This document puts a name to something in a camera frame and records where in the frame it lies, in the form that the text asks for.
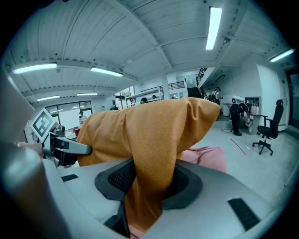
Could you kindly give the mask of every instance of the chair headrest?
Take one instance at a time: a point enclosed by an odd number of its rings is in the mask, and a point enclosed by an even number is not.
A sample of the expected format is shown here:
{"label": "chair headrest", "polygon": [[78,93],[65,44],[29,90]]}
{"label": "chair headrest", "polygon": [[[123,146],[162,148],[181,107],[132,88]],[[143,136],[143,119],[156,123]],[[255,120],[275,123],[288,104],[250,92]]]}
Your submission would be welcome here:
{"label": "chair headrest", "polygon": [[284,105],[283,100],[279,99],[278,101],[276,101],[276,105],[277,106],[283,106]]}

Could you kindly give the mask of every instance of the chair seat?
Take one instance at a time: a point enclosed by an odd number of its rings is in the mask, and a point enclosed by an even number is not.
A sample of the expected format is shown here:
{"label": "chair seat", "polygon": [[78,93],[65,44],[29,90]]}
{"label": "chair seat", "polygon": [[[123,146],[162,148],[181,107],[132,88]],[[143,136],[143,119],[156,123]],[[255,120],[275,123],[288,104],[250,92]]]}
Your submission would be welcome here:
{"label": "chair seat", "polygon": [[269,127],[265,127],[265,126],[258,126],[257,127],[258,132],[260,132],[261,134],[264,134],[266,136],[270,135],[270,128]]}

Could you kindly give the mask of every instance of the chair base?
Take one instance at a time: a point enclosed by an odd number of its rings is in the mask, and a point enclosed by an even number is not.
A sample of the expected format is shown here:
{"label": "chair base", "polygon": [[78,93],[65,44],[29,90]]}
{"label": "chair base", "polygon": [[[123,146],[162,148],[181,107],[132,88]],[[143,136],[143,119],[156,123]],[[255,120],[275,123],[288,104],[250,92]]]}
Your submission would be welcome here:
{"label": "chair base", "polygon": [[271,144],[266,143],[266,141],[267,141],[267,138],[265,139],[264,142],[259,141],[259,142],[253,143],[252,147],[254,147],[255,145],[262,145],[263,147],[262,147],[261,151],[259,152],[259,154],[261,155],[263,148],[266,147],[267,149],[270,150],[270,152],[271,152],[270,155],[272,156],[273,155],[273,150],[271,149]]}

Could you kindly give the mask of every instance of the fluorescent light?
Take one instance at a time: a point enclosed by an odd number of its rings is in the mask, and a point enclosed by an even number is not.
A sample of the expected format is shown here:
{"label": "fluorescent light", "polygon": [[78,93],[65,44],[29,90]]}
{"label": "fluorescent light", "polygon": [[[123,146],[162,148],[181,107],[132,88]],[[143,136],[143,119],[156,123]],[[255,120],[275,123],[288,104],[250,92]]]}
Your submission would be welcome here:
{"label": "fluorescent light", "polygon": [[271,61],[271,62],[278,61],[279,59],[281,59],[281,58],[283,58],[283,57],[285,57],[285,56],[288,56],[289,54],[292,54],[293,52],[294,52],[293,49],[288,50],[288,51],[286,51],[285,53],[282,53],[282,54],[278,55],[277,57],[271,59],[270,61]]}
{"label": "fluorescent light", "polygon": [[117,72],[110,71],[110,70],[103,70],[103,69],[95,68],[95,67],[92,67],[90,70],[95,71],[95,72],[99,72],[99,73],[105,73],[105,74],[108,74],[108,75],[117,76],[117,77],[122,77],[121,73],[117,73]]}
{"label": "fluorescent light", "polygon": [[57,111],[62,111],[63,109],[61,109],[61,110],[54,110],[54,111],[50,111],[50,113],[55,113],[55,112],[57,112]]}
{"label": "fluorescent light", "polygon": [[85,95],[98,95],[97,93],[80,93],[77,96],[85,96]]}
{"label": "fluorescent light", "polygon": [[22,67],[13,70],[13,73],[16,74],[22,74],[28,71],[33,71],[33,70],[44,70],[44,69],[53,69],[56,68],[57,64],[56,63],[51,63],[51,64],[42,64],[42,65],[32,65],[32,66],[27,66],[27,67]]}
{"label": "fluorescent light", "polygon": [[42,100],[47,100],[47,99],[56,99],[56,98],[60,98],[60,96],[59,95],[49,96],[49,97],[37,99],[37,101],[42,101]]}
{"label": "fluorescent light", "polygon": [[210,8],[210,26],[209,34],[207,36],[206,50],[212,50],[216,41],[220,19],[222,14],[222,8],[211,7]]}
{"label": "fluorescent light", "polygon": [[73,106],[73,107],[72,107],[72,109],[77,109],[77,108],[80,108],[80,106]]}

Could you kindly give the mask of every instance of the chair backrest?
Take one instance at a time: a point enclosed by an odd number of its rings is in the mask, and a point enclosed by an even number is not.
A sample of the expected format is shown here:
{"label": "chair backrest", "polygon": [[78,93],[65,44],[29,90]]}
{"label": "chair backrest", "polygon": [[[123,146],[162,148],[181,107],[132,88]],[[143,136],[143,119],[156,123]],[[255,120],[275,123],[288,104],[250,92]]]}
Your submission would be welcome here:
{"label": "chair backrest", "polygon": [[280,119],[282,117],[282,113],[284,112],[284,107],[283,107],[283,101],[282,99],[279,99],[276,101],[276,108],[275,108],[275,113],[273,120],[270,121],[270,137],[271,138],[277,138],[278,136],[278,125],[280,122]]}

